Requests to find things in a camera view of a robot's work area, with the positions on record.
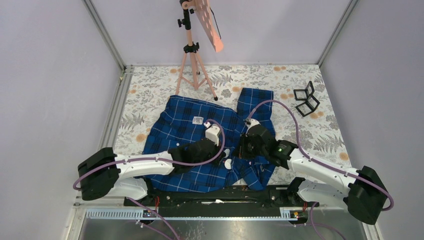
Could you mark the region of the blue plaid shirt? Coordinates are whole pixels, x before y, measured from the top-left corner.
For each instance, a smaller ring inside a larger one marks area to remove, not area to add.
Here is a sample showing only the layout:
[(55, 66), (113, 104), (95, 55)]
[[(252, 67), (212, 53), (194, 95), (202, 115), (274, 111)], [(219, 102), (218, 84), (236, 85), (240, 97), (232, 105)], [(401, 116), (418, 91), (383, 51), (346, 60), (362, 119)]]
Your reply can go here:
[[(237, 100), (236, 110), (215, 103), (189, 97), (172, 95), (159, 119), (153, 124), (143, 149), (144, 154), (154, 154), (191, 144), (205, 137), (203, 123), (217, 121), (225, 134), (224, 148), (234, 151), (242, 133), (247, 131), (244, 120), (259, 103), (253, 114), (262, 126), (272, 134), (271, 121), (273, 91), (243, 88)], [(208, 163), (193, 167), (190, 171), (173, 175), (149, 175), (154, 188), (167, 192), (207, 193), (233, 185), (242, 179), (254, 191), (262, 191), (275, 170), (275, 165), (264, 157), (252, 160), (231, 157), (231, 169), (223, 163)]]

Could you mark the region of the black jewelry box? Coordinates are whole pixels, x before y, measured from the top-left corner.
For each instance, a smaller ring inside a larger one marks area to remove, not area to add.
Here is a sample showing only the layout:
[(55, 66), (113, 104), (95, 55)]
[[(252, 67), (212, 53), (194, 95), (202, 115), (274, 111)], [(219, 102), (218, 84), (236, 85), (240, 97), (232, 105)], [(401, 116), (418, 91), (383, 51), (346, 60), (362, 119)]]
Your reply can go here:
[(306, 117), (314, 113), (319, 105), (320, 101), (314, 95), (310, 95), (303, 103), (297, 105), (295, 109), (302, 117)]

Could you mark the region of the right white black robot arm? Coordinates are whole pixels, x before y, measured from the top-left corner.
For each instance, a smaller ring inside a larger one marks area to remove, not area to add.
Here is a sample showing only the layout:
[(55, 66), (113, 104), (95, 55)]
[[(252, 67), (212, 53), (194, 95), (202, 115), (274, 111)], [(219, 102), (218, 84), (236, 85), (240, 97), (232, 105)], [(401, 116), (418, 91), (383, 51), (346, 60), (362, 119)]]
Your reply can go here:
[(339, 207), (357, 220), (375, 225), (388, 199), (384, 193), (387, 189), (373, 168), (345, 168), (314, 156), (307, 157), (297, 144), (277, 140), (260, 124), (241, 134), (234, 154), (245, 160), (264, 157), (276, 167), (317, 179), (318, 183), (306, 179), (292, 181), (286, 198), (293, 206), (305, 201)]

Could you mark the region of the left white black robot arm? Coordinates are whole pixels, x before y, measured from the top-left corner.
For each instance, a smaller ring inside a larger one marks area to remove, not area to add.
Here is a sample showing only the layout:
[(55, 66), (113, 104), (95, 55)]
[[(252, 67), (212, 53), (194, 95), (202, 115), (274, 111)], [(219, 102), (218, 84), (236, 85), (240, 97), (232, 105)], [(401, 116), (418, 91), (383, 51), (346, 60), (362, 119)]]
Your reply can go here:
[(185, 174), (195, 167), (218, 164), (229, 154), (229, 149), (206, 138), (158, 153), (134, 156), (116, 154), (112, 147), (104, 147), (78, 165), (78, 179), (73, 188), (84, 201), (130, 197), (148, 206), (154, 202), (155, 192), (143, 177)]

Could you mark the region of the floral table mat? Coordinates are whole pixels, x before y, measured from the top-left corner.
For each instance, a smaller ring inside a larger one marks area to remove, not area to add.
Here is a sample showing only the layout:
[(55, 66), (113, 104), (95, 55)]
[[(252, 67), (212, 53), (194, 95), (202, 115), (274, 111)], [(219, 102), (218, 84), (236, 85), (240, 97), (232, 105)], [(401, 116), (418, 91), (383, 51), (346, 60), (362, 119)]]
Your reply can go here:
[[(179, 68), (176, 66), (137, 66), (123, 107), (114, 151), (124, 155), (140, 155), (147, 136), (169, 97), (176, 91)], [(182, 81), (179, 94), (235, 109), (243, 88), (273, 91), (271, 121), (278, 139), (296, 141), (295, 127), (299, 126), (301, 146), (308, 153), (335, 164), (350, 167), (351, 162), (317, 65), (209, 65), (206, 67), (212, 88), (202, 85), (198, 90)], [(301, 116), (294, 90), (303, 89), (309, 82), (320, 104), (316, 111)]]

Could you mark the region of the pink tripod stand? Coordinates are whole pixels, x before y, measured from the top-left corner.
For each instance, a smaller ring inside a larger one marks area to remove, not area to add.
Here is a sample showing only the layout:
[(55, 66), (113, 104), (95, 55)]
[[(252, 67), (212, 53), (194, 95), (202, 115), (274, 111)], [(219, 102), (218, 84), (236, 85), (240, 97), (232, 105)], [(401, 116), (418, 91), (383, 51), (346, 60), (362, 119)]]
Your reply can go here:
[[(211, 91), (211, 94), (213, 96), (213, 99), (217, 101), (219, 98), (214, 90), (212, 81), (206, 71), (205, 64), (199, 54), (200, 50), (200, 44), (198, 42), (194, 42), (193, 35), (192, 35), (192, 22), (191, 22), (191, 16), (195, 13), (195, 2), (194, 0), (180, 0), (179, 5), (182, 8), (183, 11), (183, 18), (178, 19), (177, 23), (178, 26), (184, 27), (186, 32), (186, 38), (187, 38), (187, 44), (183, 47), (183, 57), (182, 57), (182, 63), (179, 70), (179, 75), (177, 78), (177, 85), (175, 94), (178, 95), (180, 93), (180, 86), (181, 82), (185, 81), (189, 85), (191, 85), (195, 90), (198, 90), (199, 87), (207, 83), (209, 86), (209, 89)], [(216, 24), (216, 18), (212, 11), (212, 14), (214, 16), (214, 21)], [(192, 80), (187, 79), (183, 76), (184, 69), (186, 66), (187, 58), (189, 58), (189, 61), (191, 63), (191, 70), (192, 70)]]

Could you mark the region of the pink perforated board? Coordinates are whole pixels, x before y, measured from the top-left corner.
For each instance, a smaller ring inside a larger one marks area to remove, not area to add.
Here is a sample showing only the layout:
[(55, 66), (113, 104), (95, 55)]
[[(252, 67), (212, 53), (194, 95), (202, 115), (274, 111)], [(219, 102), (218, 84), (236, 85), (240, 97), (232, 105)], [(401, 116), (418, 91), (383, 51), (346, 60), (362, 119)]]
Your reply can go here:
[(194, 0), (194, 12), (200, 21), (213, 49), (216, 53), (223, 50), (224, 44), (221, 40), (218, 29), (215, 27), (215, 17), (211, 11), (209, 0)]

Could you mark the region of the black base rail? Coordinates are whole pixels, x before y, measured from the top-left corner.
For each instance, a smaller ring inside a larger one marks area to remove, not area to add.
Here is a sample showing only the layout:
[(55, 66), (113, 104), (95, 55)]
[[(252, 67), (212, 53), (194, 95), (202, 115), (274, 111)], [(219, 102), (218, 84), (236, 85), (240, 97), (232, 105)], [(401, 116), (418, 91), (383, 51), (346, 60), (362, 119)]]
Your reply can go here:
[(313, 203), (301, 199), (288, 185), (268, 185), (263, 190), (252, 190), (244, 185), (224, 187), (219, 190), (200, 192), (173, 192), (154, 189), (147, 196), (139, 200), (125, 199), (125, 207), (139, 207), (143, 205), (155, 210), (158, 209), (188, 209), (206, 205), (223, 205), (225, 210), (238, 206), (248, 206), (250, 209), (258, 208), (284, 208), (293, 210), (297, 218), (310, 208)]

